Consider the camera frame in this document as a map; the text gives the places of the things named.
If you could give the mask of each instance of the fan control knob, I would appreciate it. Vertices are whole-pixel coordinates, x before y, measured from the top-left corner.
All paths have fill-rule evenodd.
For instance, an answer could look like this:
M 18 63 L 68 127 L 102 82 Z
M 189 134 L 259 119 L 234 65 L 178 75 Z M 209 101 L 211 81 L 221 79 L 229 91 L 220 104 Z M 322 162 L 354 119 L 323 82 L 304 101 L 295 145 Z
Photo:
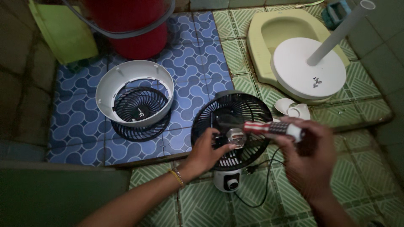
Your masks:
M 236 179 L 228 180 L 227 186 L 229 187 L 230 190 L 236 189 L 238 187 L 238 180 Z

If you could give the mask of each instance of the fan grille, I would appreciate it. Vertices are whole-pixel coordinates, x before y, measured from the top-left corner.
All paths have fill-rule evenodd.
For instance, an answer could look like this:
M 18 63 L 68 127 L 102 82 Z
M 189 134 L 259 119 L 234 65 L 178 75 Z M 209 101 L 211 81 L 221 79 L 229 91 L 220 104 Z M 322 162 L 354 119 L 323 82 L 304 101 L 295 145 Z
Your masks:
M 149 87 L 136 87 L 120 96 L 113 108 L 124 121 L 138 121 L 153 116 L 168 102 L 167 97 L 160 91 Z M 156 138 L 168 126 L 171 112 L 160 121 L 146 127 L 129 127 L 112 121 L 112 127 L 122 138 L 132 142 L 144 142 Z
M 248 94 L 231 94 L 210 101 L 195 117 L 191 130 L 191 143 L 209 127 L 217 128 L 221 135 L 228 129 L 221 128 L 216 118 L 222 114 L 231 114 L 242 121 L 272 121 L 269 108 L 255 96 Z M 263 135 L 247 134 L 247 141 L 241 149 L 235 149 L 225 155 L 213 167 L 218 171 L 232 171 L 246 167 L 255 161 L 266 149 L 269 139 Z

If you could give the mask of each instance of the white pole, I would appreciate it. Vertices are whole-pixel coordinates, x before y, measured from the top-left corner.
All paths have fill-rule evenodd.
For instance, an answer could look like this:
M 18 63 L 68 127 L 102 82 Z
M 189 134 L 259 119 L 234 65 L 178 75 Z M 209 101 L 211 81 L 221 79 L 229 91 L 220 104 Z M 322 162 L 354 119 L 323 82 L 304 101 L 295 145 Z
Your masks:
M 349 33 L 356 23 L 364 18 L 376 6 L 369 0 L 362 0 L 360 4 L 345 18 L 337 29 L 321 44 L 321 46 L 307 59 L 309 66 L 316 66 L 339 42 Z

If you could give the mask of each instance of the red and white screwdriver handle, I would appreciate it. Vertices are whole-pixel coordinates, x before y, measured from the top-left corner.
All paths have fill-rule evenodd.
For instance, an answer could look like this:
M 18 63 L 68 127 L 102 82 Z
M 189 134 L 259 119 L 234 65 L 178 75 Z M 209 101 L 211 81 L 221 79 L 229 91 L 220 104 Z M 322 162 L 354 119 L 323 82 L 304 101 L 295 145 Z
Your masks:
M 244 132 L 263 134 L 269 139 L 274 139 L 277 135 L 289 135 L 295 139 L 295 143 L 302 141 L 305 137 L 305 129 L 301 129 L 294 124 L 286 122 L 244 122 Z

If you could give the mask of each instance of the power cord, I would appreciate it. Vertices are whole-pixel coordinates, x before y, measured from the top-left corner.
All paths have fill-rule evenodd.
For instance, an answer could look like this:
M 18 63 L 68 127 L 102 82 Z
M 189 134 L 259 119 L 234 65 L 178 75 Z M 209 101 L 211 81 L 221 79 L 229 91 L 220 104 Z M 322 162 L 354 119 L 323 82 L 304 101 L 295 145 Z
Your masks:
M 242 198 L 240 198 L 240 196 L 239 196 L 236 192 L 234 192 L 234 194 L 236 195 L 236 197 L 237 197 L 238 199 L 240 199 L 240 201 L 241 201 L 242 203 L 244 203 L 246 206 L 249 206 L 249 207 L 251 207 L 251 208 L 257 208 L 257 207 L 262 206 L 262 205 L 264 204 L 265 200 L 267 199 L 269 173 L 271 172 L 272 161 L 277 161 L 277 162 L 282 163 L 282 165 L 285 165 L 283 162 L 274 159 L 274 157 L 275 157 L 275 155 L 276 155 L 276 153 L 277 153 L 278 151 L 279 151 L 279 148 L 274 152 L 274 154 L 272 155 L 271 159 L 269 160 L 268 172 L 267 172 L 267 183 L 266 183 L 266 185 L 265 185 L 265 195 L 264 195 L 264 198 L 262 199 L 262 202 L 261 202 L 259 205 L 252 206 L 252 205 L 247 204 Z M 265 163 L 265 162 L 267 162 L 267 161 L 261 162 L 261 163 L 259 163 L 259 164 L 257 164 L 257 165 L 254 165 L 254 166 L 248 166 L 247 169 L 246 169 L 246 171 L 248 171 L 248 174 L 252 174 L 253 172 L 255 172 L 255 171 L 258 169 L 258 167 L 259 167 L 261 164 L 263 164 L 263 163 Z

